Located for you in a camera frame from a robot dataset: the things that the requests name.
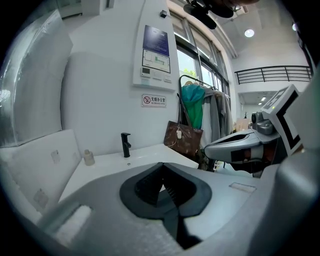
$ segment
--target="no smoking sign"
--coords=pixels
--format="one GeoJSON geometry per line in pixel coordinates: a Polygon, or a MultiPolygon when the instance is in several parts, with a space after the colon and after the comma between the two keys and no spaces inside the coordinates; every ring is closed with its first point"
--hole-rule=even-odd
{"type": "Polygon", "coordinates": [[[166,108],[167,98],[162,95],[142,94],[141,106],[150,108],[166,108]]]}

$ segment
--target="brown handbag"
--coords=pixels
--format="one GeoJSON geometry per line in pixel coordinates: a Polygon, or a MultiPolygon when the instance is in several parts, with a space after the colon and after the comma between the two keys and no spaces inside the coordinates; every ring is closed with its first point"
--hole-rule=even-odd
{"type": "Polygon", "coordinates": [[[179,114],[178,114],[178,123],[169,121],[168,126],[166,128],[165,137],[164,137],[164,145],[168,146],[169,148],[173,149],[174,151],[194,157],[199,149],[200,139],[203,133],[201,129],[195,129],[191,125],[191,121],[185,105],[181,100],[179,94],[177,94],[180,101],[179,106],[179,114]],[[181,111],[183,110],[187,124],[181,124],[181,111]],[[177,136],[177,131],[181,131],[181,138],[179,139],[177,136]]]}

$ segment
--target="black faucet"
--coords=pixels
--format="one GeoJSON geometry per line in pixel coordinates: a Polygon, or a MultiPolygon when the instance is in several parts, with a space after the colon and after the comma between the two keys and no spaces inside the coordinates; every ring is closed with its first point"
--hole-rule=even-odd
{"type": "Polygon", "coordinates": [[[131,144],[128,142],[128,135],[130,135],[130,133],[126,133],[126,132],[121,133],[123,154],[125,158],[130,157],[129,149],[131,148],[131,144]]]}

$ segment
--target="black railing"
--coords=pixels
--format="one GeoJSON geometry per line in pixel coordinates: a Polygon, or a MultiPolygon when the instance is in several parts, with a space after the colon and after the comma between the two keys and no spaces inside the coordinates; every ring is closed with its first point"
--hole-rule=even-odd
{"type": "Polygon", "coordinates": [[[239,84],[270,81],[309,82],[312,77],[308,66],[264,66],[234,72],[239,84]]]}

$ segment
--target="display screen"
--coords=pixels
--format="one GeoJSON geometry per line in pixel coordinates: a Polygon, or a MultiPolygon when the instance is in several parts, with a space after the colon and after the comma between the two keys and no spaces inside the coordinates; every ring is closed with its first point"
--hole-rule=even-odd
{"type": "Polygon", "coordinates": [[[142,73],[150,74],[150,69],[149,68],[142,68],[142,73]]]}

